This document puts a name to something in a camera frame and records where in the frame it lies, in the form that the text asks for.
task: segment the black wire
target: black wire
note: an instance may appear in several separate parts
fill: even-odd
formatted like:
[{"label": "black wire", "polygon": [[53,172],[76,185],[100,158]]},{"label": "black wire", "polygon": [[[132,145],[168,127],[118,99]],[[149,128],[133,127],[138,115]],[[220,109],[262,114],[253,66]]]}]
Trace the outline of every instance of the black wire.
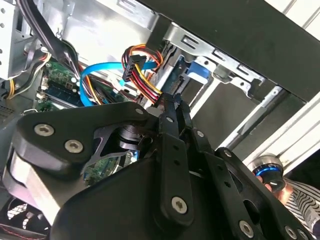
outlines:
[{"label": "black wire", "polygon": [[42,44],[48,49],[52,56],[60,62],[65,58],[64,45],[54,35],[44,17],[39,12],[33,0],[17,0],[21,13],[30,25],[34,34]]},{"label": "black wire", "polygon": [[[128,48],[124,51],[124,53],[123,53],[123,55],[122,55],[122,60],[123,60],[123,63],[124,63],[124,67],[126,67],[127,64],[128,64],[129,57],[130,57],[129,54],[130,54],[130,51],[131,51],[131,49],[132,49],[133,47],[134,47],[134,46],[128,47]],[[157,92],[155,92],[152,88],[150,88],[150,87],[141,79],[140,74],[138,73],[138,71],[137,71],[136,68],[134,68],[134,71],[135,71],[136,75],[138,76],[138,79],[137,79],[134,75],[132,75],[131,81],[133,81],[133,83],[138,87],[139,91],[142,92],[144,95],[148,96],[150,99],[153,99],[153,100],[154,100],[154,97],[151,96],[147,91],[145,91],[143,87],[141,87],[141,84],[143,84],[143,86],[146,87],[146,88],[148,88],[148,90],[150,90],[150,91],[153,93],[154,96],[159,97],[159,94],[158,94]]]},{"label": "black wire", "polygon": [[100,94],[101,94],[101,92],[103,93],[104,98],[108,102],[110,102],[110,103],[117,103],[118,102],[114,96],[112,96],[107,90],[105,90],[102,86],[100,86],[100,84],[102,84],[102,83],[99,83],[97,81],[91,81],[91,83],[93,85],[93,88],[96,89],[96,91],[98,93],[100,93]]},{"label": "black wire", "polygon": [[146,48],[146,47],[138,47],[135,50],[150,54],[150,55],[154,56],[158,60],[159,63],[161,62],[161,57],[159,56],[158,52],[155,52],[155,51],[153,51],[149,48]]},{"label": "black wire", "polygon": [[43,64],[43,62],[39,61],[39,62],[36,62],[33,65],[31,73],[30,73],[30,75],[28,77],[28,80],[14,92],[15,95],[19,94],[21,91],[25,90],[26,88],[28,88],[32,84],[32,80],[33,80],[33,78],[34,78],[34,76],[36,74],[36,70],[41,64]]}]

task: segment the black cable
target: black cable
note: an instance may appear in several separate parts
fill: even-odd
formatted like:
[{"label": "black cable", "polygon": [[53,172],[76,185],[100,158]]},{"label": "black cable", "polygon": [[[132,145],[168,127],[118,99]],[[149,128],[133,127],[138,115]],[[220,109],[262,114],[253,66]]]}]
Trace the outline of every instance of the black cable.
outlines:
[{"label": "black cable", "polygon": [[[134,47],[134,46],[128,47],[128,48],[124,51],[124,53],[123,53],[123,55],[122,55],[122,61],[123,61],[124,67],[126,67],[127,64],[128,64],[129,57],[130,57],[130,56],[129,56],[129,53],[130,53],[131,48],[133,48],[133,47]],[[137,71],[136,69],[135,69],[135,73],[136,73],[137,76],[139,76],[139,73],[138,73],[138,71]],[[152,96],[150,96],[150,94],[149,94],[147,91],[144,90],[143,87],[141,87],[141,84],[140,84],[140,83],[142,83],[143,86],[146,85],[141,78],[136,79],[136,78],[132,75],[131,81],[133,82],[133,84],[134,84],[135,86],[137,86],[138,90],[139,90],[140,92],[142,92],[143,95],[148,96],[150,99],[154,99]]]},{"label": "black cable", "polygon": [[66,47],[51,31],[33,0],[17,0],[16,3],[35,36],[47,48],[49,53],[51,53],[61,65],[74,73],[77,79],[80,79],[78,58],[75,57],[74,54],[71,54],[70,48]]},{"label": "black cable", "polygon": [[33,65],[33,68],[31,70],[31,73],[28,77],[28,80],[21,86],[19,87],[18,89],[15,90],[14,94],[19,94],[21,91],[25,90],[27,87],[30,86],[30,84],[32,84],[32,80],[36,74],[36,70],[37,68],[42,64],[43,62],[42,61],[39,61],[39,62],[36,62],[34,65]]},{"label": "black cable", "polygon": [[65,59],[65,47],[54,35],[33,0],[16,0],[23,17],[30,25],[36,37],[48,49],[52,56],[60,62]]},{"label": "black cable", "polygon": [[[124,66],[127,66],[128,61],[129,61],[129,53],[131,51],[131,48],[133,48],[134,46],[128,47],[125,51],[123,56],[123,62],[124,62]],[[132,78],[135,79],[135,82],[138,86],[140,86],[141,84],[147,88],[151,93],[153,93],[154,96],[160,96],[157,92],[155,92],[148,84],[145,83],[145,81],[143,81],[143,79],[140,77],[140,74],[138,73],[137,69],[134,68],[133,69],[135,75],[137,76],[137,78],[135,77],[135,75],[132,75]],[[142,90],[143,93],[145,93],[147,96],[149,96],[149,98],[153,99],[154,97],[150,96],[150,94],[148,92],[146,92],[142,87],[140,87],[141,89],[139,89],[140,91]]]},{"label": "black cable", "polygon": [[91,83],[93,84],[93,88],[97,90],[98,93],[103,92],[103,95],[105,97],[105,99],[110,102],[110,103],[117,103],[117,99],[112,96],[107,90],[105,90],[102,86],[100,86],[99,82],[96,81],[91,81]]}]

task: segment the metal screw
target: metal screw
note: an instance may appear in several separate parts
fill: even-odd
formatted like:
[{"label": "metal screw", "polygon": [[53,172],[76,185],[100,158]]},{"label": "metal screw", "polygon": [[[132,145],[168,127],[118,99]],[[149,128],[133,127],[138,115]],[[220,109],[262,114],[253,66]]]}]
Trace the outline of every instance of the metal screw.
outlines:
[{"label": "metal screw", "polygon": [[300,228],[298,228],[298,232],[299,232],[300,235],[303,237],[303,239],[308,240],[308,236],[305,234],[304,231],[302,231]]},{"label": "metal screw", "polygon": [[166,119],[170,122],[170,123],[173,123],[174,121],[170,118],[170,117],[166,117]]},{"label": "metal screw", "polygon": [[284,227],[286,233],[292,238],[292,239],[297,239],[296,233],[291,229],[289,226]]},{"label": "metal screw", "polygon": [[229,152],[228,150],[224,150],[224,154],[227,155],[227,157],[231,158],[231,152]]},{"label": "metal screw", "polygon": [[196,134],[198,134],[201,138],[205,136],[201,131],[196,131]]},{"label": "metal screw", "polygon": [[34,131],[36,134],[43,137],[49,137],[55,133],[54,128],[48,124],[38,124],[34,127]]},{"label": "metal screw", "polygon": [[249,225],[249,223],[247,223],[246,221],[241,220],[239,222],[239,227],[241,229],[241,231],[250,239],[252,239],[254,237],[254,231],[252,229],[252,227]]},{"label": "metal screw", "polygon": [[138,114],[141,114],[143,115],[144,114],[144,111],[142,111],[141,109],[139,108],[136,108],[135,111],[138,113]]},{"label": "metal screw", "polygon": [[65,149],[72,154],[79,154],[83,151],[84,146],[77,140],[69,140],[64,144]]},{"label": "metal screw", "polygon": [[173,197],[171,200],[171,204],[173,209],[176,210],[179,214],[185,214],[188,210],[186,202],[181,197]]}]

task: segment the red wire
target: red wire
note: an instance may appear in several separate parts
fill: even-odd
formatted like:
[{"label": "red wire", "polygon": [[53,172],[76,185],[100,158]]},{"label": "red wire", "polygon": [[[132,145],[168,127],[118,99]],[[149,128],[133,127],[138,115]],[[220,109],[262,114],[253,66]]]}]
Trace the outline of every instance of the red wire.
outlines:
[{"label": "red wire", "polygon": [[142,87],[149,95],[150,97],[152,97],[153,99],[157,100],[158,97],[156,95],[154,95],[153,92],[151,92],[143,83],[142,81],[140,80],[140,78],[138,77],[138,75],[136,74],[135,71],[132,71],[132,74],[134,76],[134,78],[137,80],[138,84],[140,87]]},{"label": "red wire", "polygon": [[25,239],[25,240],[44,240],[44,239],[46,239],[45,237],[43,237],[43,238],[30,238],[30,237],[21,236],[21,235],[15,233],[15,232],[12,232],[12,231],[6,229],[4,226],[1,226],[1,225],[0,225],[0,228],[2,228],[2,230],[5,231],[8,234],[17,236],[17,237]]},{"label": "red wire", "polygon": [[151,101],[153,104],[156,102],[154,99],[152,99],[137,83],[137,81],[132,77],[131,82],[135,85],[135,87],[142,93],[142,95],[147,98],[149,101]]}]

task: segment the black plastic bracket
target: black plastic bracket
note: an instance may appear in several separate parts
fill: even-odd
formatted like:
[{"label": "black plastic bracket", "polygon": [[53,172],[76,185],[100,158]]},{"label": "black plastic bracket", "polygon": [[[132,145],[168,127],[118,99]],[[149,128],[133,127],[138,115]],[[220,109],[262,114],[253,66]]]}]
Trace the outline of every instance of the black plastic bracket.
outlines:
[{"label": "black plastic bracket", "polygon": [[248,238],[240,227],[240,222],[245,221],[252,228],[253,235],[256,239],[264,239],[264,236],[252,222],[243,201],[237,191],[237,187],[228,171],[225,162],[214,155],[208,139],[202,135],[199,130],[192,130],[192,138],[198,153],[198,160],[201,158],[205,162],[204,168],[208,172],[204,172],[212,180],[212,191],[217,193],[222,205],[222,211],[225,216],[225,231],[227,239],[242,236],[243,239]]},{"label": "black plastic bracket", "polygon": [[162,94],[155,107],[162,108],[159,117],[159,138],[156,143],[159,202],[156,199],[156,222],[164,231],[172,234],[188,227],[194,220],[194,207],[188,167],[187,150],[179,139],[175,100],[170,94]]},{"label": "black plastic bracket", "polygon": [[[250,200],[259,203],[256,206],[260,215],[260,225],[263,226],[263,235],[266,239],[291,240],[292,238],[287,234],[285,227],[290,227],[295,233],[302,229],[299,220],[287,211],[286,207],[260,183],[233,152],[226,148],[219,148],[215,155],[224,160],[229,171],[241,182],[241,189],[238,189],[241,198],[248,201],[248,196],[250,196]],[[304,231],[304,233],[308,236],[308,239],[312,239],[309,232]]]},{"label": "black plastic bracket", "polygon": [[251,82],[251,88],[248,91],[248,97],[251,98],[257,104],[261,103],[267,94],[269,94],[277,85],[270,81],[265,80],[263,83],[259,79],[254,79]]},{"label": "black plastic bracket", "polygon": [[[144,126],[148,119],[147,111],[133,102],[29,114],[18,121],[12,144],[26,162],[56,177],[75,179],[92,155],[95,160],[100,159],[97,156],[115,129],[127,125]],[[38,124],[51,126],[54,133],[50,136],[37,134]],[[101,138],[101,143],[94,148],[97,138]],[[79,141],[83,150],[80,153],[67,151],[65,143],[69,140]]]},{"label": "black plastic bracket", "polygon": [[170,27],[171,20],[163,15],[159,15],[159,18],[153,28],[153,31],[146,42],[146,47],[153,51],[157,51]]},{"label": "black plastic bracket", "polygon": [[145,65],[145,62],[147,60],[146,56],[140,56],[140,55],[132,55],[129,57],[128,64],[125,67],[124,73],[123,73],[123,80],[125,82],[129,82],[130,78],[132,77],[132,72],[135,68],[135,64],[139,66],[140,69],[142,69]]}]

